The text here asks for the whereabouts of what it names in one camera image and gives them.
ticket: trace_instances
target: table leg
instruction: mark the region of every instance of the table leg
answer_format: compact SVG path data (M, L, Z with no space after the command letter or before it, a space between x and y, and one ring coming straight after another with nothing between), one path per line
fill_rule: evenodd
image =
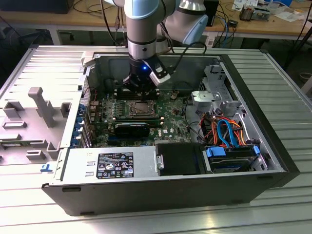
M93 31L89 31L90 44L94 45L94 35Z
M56 27L52 27L52 28L49 28L48 29L50 34L51 34L51 37L52 37L52 41L53 41L53 44L54 45L62 45L62 39L59 35L59 32L57 30Z
M312 90L312 76L308 79L308 81L302 86L301 90L307 94Z
M0 28L0 39L5 39L5 34L2 30L2 28Z
M207 32L206 46L212 48L214 45L215 38L218 36L218 32Z

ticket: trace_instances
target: computer case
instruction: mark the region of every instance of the computer case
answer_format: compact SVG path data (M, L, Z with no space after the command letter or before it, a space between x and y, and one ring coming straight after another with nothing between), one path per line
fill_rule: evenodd
M74 0L1 0L2 11L30 11L67 14Z
M219 0L204 0L206 15L208 16L207 27L211 27L215 20L216 10L219 5Z

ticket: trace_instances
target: warning label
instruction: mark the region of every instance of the warning label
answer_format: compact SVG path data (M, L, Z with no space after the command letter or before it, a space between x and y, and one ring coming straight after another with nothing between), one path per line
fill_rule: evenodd
M97 178L128 178L134 176L133 152L99 154Z

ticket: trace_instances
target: side panel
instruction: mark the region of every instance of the side panel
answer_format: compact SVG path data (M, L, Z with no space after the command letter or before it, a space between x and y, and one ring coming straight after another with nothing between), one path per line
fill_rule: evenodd
M276 173L67 187L43 185L42 189L69 215L98 215L248 203L283 176Z
M274 186L274 187L282 187L285 184L287 184L289 181L291 181L292 179L296 178L300 174L300 171L295 165L295 163L293 162L291 156L289 155L285 146L283 145L283 143L277 136L276 132L274 131L271 124L269 123L268 119L264 115L263 111L259 107L258 103L254 99L246 83L240 76L237 69L234 67L229 56L222 55L221 57L222 57L222 60L224 61L224 65L227 71L230 73L231 78L233 79L235 83L235 86L239 90L240 95L242 96L246 105L251 111L251 114L254 117L257 125L259 126L262 134L264 135L269 146L271 147L272 151L277 157L280 165L288 173L287 176L283 178L283 180L281 180Z

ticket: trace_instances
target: blue cable on desk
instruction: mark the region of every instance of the blue cable on desk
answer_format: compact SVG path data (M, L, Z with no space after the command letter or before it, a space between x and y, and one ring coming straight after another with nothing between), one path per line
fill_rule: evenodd
M228 126L232 145L235 146L235 147L238 147L239 145L238 145L238 143L237 143L237 141L236 141L236 139L235 139L235 137L233 135L233 130L232 130L231 124L227 120L225 120L225 119L220 120L219 123L218 123L218 126L217 126L217 131L218 131L219 138L223 141L224 144L226 144L226 146L228 148L230 147L230 144L223 138L222 133L221 133L221 124L223 122L226 123L226 125Z

